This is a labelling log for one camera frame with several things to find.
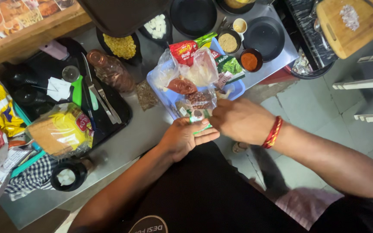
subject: sandal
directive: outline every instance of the sandal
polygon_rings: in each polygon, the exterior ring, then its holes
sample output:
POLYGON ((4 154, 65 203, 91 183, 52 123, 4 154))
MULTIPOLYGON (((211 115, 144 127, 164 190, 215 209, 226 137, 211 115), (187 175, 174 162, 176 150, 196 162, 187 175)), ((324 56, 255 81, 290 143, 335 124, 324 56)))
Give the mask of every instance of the sandal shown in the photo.
POLYGON ((250 146, 249 144, 244 143, 244 142, 236 142, 234 146, 232 147, 232 151, 236 154, 240 152, 244 152, 249 148, 249 146, 250 146))

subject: wooden shelf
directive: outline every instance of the wooden shelf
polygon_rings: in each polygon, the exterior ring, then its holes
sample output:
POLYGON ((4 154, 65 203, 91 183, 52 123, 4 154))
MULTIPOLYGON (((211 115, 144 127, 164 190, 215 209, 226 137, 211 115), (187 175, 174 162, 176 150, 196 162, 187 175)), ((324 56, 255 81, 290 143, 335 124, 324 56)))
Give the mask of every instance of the wooden shelf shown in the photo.
POLYGON ((0 40, 0 63, 21 56, 30 50, 36 50, 40 45, 90 22, 90 17, 76 3, 64 11, 0 40))

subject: stainless steel table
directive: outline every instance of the stainless steel table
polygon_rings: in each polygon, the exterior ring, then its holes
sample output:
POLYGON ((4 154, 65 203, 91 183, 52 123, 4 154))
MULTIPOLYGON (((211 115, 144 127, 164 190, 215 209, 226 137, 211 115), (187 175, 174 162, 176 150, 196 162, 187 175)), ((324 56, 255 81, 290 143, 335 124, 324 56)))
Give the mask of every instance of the stainless steel table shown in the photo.
MULTIPOLYGON (((218 20, 214 30, 218 28, 225 14, 218 11, 218 20)), ((257 17, 268 16, 281 23, 275 9, 272 6, 255 4, 248 13, 241 15, 241 18, 248 22, 257 17)), ((236 16, 227 16, 229 22, 233 22, 236 16)), ((152 41, 137 33, 141 42, 141 52, 143 63, 140 66, 127 66, 133 77, 137 81, 144 80, 146 74, 157 64, 163 49, 152 41)), ((176 29, 173 30, 174 42, 186 40, 176 29)), ((95 29, 91 29, 75 38, 83 47, 89 51, 91 49, 101 49, 96 38, 95 29)), ((290 37, 286 33, 286 42, 282 53, 273 61, 264 63, 262 68, 256 73, 246 72, 243 78, 246 89, 254 86, 264 78, 281 69, 298 58, 295 47, 290 37)), ((241 54, 242 48, 235 54, 241 54)), ((97 165, 83 185, 73 192, 60 192, 56 190, 37 190, 28 196, 11 202, 7 195, 0 199, 0 204, 7 212, 18 229, 22 229, 43 215, 47 214, 60 204, 74 197, 81 191, 89 188, 99 180, 105 178, 112 172, 117 171, 128 162, 137 158, 144 151, 156 145, 161 139, 173 119, 164 107, 154 107, 143 112, 138 104, 136 96, 125 98, 133 111, 133 119, 130 124, 111 139, 90 152, 90 157, 97 165)))

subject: food poster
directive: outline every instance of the food poster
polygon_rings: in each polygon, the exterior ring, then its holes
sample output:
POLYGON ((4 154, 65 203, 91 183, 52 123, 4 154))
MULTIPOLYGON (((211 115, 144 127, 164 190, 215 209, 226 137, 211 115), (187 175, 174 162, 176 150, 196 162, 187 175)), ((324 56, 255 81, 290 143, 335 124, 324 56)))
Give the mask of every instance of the food poster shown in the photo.
POLYGON ((0 0, 0 40, 76 3, 76 0, 0 0))

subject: bowl of spice powder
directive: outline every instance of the bowl of spice powder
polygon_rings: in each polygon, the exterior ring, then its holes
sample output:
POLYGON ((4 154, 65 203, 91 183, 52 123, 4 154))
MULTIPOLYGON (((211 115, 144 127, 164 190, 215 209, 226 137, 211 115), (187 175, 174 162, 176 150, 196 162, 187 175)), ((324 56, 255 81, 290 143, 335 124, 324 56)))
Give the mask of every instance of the bowl of spice powder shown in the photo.
POLYGON ((218 43, 224 52, 233 54, 238 51, 241 46, 240 35, 231 29, 224 29, 218 35, 218 43))
POLYGON ((256 72, 263 66, 263 57, 256 49, 246 49, 241 53, 240 65, 248 72, 256 72))

